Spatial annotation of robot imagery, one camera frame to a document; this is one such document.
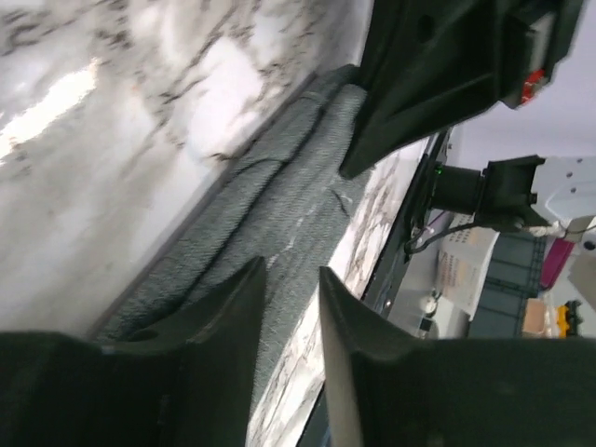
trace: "marble table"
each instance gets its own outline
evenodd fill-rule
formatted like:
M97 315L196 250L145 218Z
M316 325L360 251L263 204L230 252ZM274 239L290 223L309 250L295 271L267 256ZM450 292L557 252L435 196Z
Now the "marble table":
M0 329L86 336L314 73L358 63L371 0L4 0ZM425 143L372 172L330 265L360 296ZM293 446L323 380L317 294L255 409Z

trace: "pink object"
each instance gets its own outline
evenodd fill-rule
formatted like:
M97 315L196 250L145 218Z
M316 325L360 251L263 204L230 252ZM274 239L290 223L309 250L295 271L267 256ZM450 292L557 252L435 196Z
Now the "pink object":
M548 290L555 285L562 269L565 267L571 252L574 250L574 243L563 239L556 239L550 247L547 259L542 265L542 276L540 286Z

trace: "brown object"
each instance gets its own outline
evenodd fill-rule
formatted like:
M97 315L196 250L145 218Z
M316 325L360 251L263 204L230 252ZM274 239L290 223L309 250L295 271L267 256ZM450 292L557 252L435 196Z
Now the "brown object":
M547 305L536 298L530 298L525 308L521 334L524 337L541 338L546 333Z

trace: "magenta object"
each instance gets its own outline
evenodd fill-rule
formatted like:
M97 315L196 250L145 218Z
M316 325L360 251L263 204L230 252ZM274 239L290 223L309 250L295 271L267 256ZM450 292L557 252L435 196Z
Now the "magenta object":
M542 265L540 286L543 290L551 289L555 285L562 269L565 267L575 244L563 239L556 239L550 247L547 259Z

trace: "folded cloth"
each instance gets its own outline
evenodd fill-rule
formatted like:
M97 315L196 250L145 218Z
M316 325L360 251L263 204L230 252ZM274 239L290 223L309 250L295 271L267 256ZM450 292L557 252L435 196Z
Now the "folded cloth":
M101 341L126 339L264 256L258 402L317 287L318 267L330 260L368 181L337 174L365 98L347 84L353 71L346 66L315 80L238 160L222 191L108 321Z

